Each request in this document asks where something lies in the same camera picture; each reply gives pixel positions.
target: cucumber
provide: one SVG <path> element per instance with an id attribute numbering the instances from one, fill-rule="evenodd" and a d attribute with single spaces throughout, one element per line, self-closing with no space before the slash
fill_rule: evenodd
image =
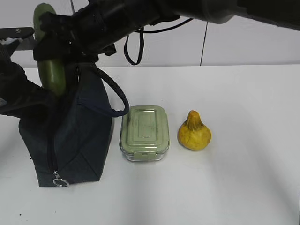
<path id="1" fill-rule="evenodd" d="M 40 29 L 39 17 L 45 13 L 55 14 L 55 10 L 49 4 L 42 3 L 34 10 L 33 23 L 35 29 L 35 40 L 40 42 L 45 32 Z M 62 96 L 66 91 L 65 68 L 61 59 L 45 60 L 37 62 L 38 73 L 43 88 L 51 90 L 56 96 Z"/>

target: navy blue bag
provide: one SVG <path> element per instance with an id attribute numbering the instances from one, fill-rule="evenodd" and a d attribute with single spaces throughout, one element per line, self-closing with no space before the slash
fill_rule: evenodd
<path id="1" fill-rule="evenodd" d="M 99 181 L 112 131 L 112 117 L 123 116 L 129 103 L 121 88 L 95 64 L 72 65 L 79 83 L 48 111 L 46 119 L 21 117 L 19 131 L 35 165 L 40 186 Z M 66 70 L 74 76 L 76 69 Z M 105 81 L 124 102 L 111 109 Z"/>

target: white tabletop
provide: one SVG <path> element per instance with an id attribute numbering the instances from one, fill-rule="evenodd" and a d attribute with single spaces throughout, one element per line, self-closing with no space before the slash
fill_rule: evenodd
<path id="1" fill-rule="evenodd" d="M 131 105 L 160 105 L 171 146 L 132 163 L 121 118 L 100 182 L 39 187 L 18 119 L 0 116 L 1 225 L 295 225 L 300 198 L 300 66 L 104 69 Z M 27 69 L 38 82 L 36 69 Z M 111 104 L 120 100 L 108 90 Z M 190 110 L 212 131 L 208 148 L 181 147 Z"/>

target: glass food container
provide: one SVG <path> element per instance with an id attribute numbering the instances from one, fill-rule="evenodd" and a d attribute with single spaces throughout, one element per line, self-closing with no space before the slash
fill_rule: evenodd
<path id="1" fill-rule="evenodd" d="M 160 106 L 132 106 L 123 116 L 122 153 L 130 161 L 161 160 L 170 146 L 168 118 Z"/>

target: zipper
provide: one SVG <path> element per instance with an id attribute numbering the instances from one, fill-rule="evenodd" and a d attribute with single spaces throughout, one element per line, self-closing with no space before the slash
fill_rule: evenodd
<path id="1" fill-rule="evenodd" d="M 50 171 L 53 172 L 53 175 L 55 179 L 53 179 L 53 183 L 58 187 L 67 188 L 69 186 L 69 183 L 62 179 L 60 175 L 58 174 L 58 165 L 57 165 L 57 158 L 55 154 L 55 148 L 54 148 L 54 135 L 55 131 L 59 127 L 59 118 L 57 113 L 53 116 L 51 119 L 51 124 L 49 128 L 48 133 L 48 145 L 47 145 L 47 158 L 48 158 L 48 165 Z"/>
<path id="2" fill-rule="evenodd" d="M 78 81 L 80 79 L 80 67 L 78 66 L 78 64 L 75 67 L 75 75 L 78 77 Z M 61 109 L 61 113 L 58 114 L 57 112 L 55 112 L 50 120 L 50 125 L 48 128 L 48 135 L 47 135 L 47 139 L 48 139 L 48 145 L 47 145 L 47 161 L 48 161 L 48 165 L 49 165 L 49 169 L 50 171 L 53 173 L 55 179 L 53 179 L 53 183 L 58 186 L 58 187 L 63 187 L 63 188 L 67 188 L 69 186 L 69 182 L 62 179 L 58 173 L 58 164 L 57 164 L 57 158 L 56 158 L 56 154 L 55 154 L 55 147 L 54 147 L 54 137 L 55 137 L 55 132 L 57 131 L 57 129 L 60 126 L 60 123 L 62 122 L 62 119 L 65 118 L 65 113 L 67 111 L 65 111 L 66 108 L 69 108 L 69 106 L 71 105 L 63 105 L 61 106 L 59 104 L 59 107 L 57 107 L 54 110 L 58 110 Z"/>

